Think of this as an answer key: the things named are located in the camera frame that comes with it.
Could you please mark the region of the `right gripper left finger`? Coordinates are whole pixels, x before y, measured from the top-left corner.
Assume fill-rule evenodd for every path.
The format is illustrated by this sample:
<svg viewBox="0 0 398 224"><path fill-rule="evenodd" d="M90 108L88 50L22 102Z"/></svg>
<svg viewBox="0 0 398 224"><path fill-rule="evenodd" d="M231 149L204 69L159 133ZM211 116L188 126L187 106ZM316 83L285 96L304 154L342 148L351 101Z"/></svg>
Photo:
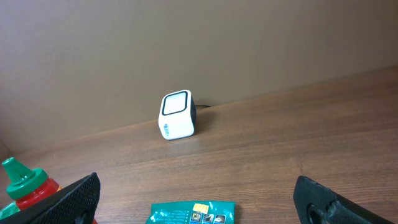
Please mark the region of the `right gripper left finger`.
<svg viewBox="0 0 398 224"><path fill-rule="evenodd" d="M100 180L93 172L33 206L2 219L1 224L93 224L100 190Z"/></svg>

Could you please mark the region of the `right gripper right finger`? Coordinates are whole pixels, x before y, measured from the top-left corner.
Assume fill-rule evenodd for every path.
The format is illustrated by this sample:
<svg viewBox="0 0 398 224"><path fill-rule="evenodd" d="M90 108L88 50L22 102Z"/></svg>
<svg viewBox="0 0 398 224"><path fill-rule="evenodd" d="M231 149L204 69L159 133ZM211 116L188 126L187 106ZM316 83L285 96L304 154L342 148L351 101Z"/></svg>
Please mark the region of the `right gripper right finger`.
<svg viewBox="0 0 398 224"><path fill-rule="evenodd" d="M331 189L299 176L293 194L301 223L307 224L392 224Z"/></svg>

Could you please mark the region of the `red sauce bottle green cap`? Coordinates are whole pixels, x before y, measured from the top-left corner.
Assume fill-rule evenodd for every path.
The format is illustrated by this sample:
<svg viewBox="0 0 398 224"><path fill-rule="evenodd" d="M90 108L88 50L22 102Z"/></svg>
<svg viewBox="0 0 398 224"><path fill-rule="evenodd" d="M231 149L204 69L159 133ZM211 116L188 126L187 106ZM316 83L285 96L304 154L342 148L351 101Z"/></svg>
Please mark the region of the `red sauce bottle green cap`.
<svg viewBox="0 0 398 224"><path fill-rule="evenodd" d="M6 193L12 203L1 209L1 220L63 189L42 168L30 169L13 157L2 162L2 166L11 181Z"/></svg>

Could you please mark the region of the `green 3M gloves packet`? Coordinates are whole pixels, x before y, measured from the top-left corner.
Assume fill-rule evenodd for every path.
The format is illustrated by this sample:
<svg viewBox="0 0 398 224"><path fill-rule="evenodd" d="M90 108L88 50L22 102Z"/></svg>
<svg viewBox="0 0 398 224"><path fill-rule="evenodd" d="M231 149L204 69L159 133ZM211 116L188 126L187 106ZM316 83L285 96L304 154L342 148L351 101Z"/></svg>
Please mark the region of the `green 3M gloves packet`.
<svg viewBox="0 0 398 224"><path fill-rule="evenodd" d="M153 203L146 224L234 224L235 206L214 200Z"/></svg>

